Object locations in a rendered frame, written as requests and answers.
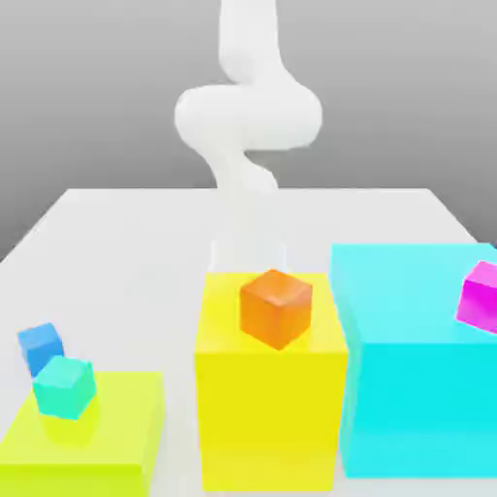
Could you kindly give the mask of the small orange cube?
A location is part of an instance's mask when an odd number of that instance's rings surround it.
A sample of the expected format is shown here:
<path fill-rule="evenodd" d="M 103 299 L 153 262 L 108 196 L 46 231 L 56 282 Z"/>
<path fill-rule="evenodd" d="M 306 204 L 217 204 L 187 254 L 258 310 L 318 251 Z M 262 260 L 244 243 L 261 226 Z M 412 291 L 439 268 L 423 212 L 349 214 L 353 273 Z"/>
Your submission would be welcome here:
<path fill-rule="evenodd" d="M 253 338 L 282 350 L 311 325 L 313 286 L 276 269 L 240 289 L 240 327 Z"/>

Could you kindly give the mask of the small blue cube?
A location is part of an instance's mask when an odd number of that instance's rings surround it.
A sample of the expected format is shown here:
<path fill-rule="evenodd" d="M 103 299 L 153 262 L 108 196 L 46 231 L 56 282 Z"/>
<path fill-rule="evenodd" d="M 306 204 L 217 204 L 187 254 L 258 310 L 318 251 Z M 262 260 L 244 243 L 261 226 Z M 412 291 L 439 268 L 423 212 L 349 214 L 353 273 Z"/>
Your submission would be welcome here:
<path fill-rule="evenodd" d="M 18 332 L 17 341 L 32 378 L 35 378 L 54 356 L 65 355 L 60 336 L 50 322 Z"/>

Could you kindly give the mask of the small teal cube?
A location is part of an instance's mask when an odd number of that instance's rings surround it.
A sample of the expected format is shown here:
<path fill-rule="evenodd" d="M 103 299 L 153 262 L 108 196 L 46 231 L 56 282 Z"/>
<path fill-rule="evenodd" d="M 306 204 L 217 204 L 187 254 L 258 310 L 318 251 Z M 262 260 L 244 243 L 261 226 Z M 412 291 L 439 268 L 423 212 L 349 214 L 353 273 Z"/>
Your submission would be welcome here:
<path fill-rule="evenodd" d="M 33 391 L 41 414 L 78 420 L 96 393 L 92 364 L 55 355 L 33 380 Z"/>

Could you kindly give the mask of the small magenta cube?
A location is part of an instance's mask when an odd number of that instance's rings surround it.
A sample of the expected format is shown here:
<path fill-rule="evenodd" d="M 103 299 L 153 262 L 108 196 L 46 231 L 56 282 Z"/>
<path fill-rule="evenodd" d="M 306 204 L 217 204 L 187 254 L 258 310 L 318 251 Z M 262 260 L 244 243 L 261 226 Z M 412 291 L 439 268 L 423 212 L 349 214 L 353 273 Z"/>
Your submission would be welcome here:
<path fill-rule="evenodd" d="M 497 334 L 497 264 L 481 260 L 466 276 L 456 319 Z"/>

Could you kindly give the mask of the large yellow box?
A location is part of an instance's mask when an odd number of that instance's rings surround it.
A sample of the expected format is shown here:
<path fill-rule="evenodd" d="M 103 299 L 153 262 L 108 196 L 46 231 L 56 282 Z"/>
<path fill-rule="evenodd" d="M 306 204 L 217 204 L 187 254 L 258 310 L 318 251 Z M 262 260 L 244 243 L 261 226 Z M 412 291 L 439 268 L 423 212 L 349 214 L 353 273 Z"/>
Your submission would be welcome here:
<path fill-rule="evenodd" d="M 277 350 L 240 327 L 251 273 L 209 273 L 195 344 L 202 483 L 207 491 L 333 487 L 348 346 L 329 280 L 313 287 L 310 327 Z"/>

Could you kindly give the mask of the large cyan box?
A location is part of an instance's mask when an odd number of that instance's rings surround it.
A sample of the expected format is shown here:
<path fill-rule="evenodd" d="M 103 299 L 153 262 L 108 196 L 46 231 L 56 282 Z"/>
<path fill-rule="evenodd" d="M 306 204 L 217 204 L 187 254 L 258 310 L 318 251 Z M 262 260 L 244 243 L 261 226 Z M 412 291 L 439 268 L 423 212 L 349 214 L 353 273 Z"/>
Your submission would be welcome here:
<path fill-rule="evenodd" d="M 462 323 L 489 244 L 336 244 L 349 350 L 340 434 L 350 478 L 497 479 L 497 335 Z"/>

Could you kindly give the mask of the large lime box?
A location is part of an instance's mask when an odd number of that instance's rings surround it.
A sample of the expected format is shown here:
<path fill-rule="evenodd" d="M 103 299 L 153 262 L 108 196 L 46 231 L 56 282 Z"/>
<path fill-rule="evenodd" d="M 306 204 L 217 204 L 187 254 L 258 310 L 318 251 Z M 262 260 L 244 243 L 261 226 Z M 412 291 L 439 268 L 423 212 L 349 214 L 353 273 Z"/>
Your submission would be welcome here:
<path fill-rule="evenodd" d="M 0 442 L 0 497 L 149 497 L 164 423 L 159 372 L 98 372 L 77 420 L 42 415 L 33 394 Z"/>

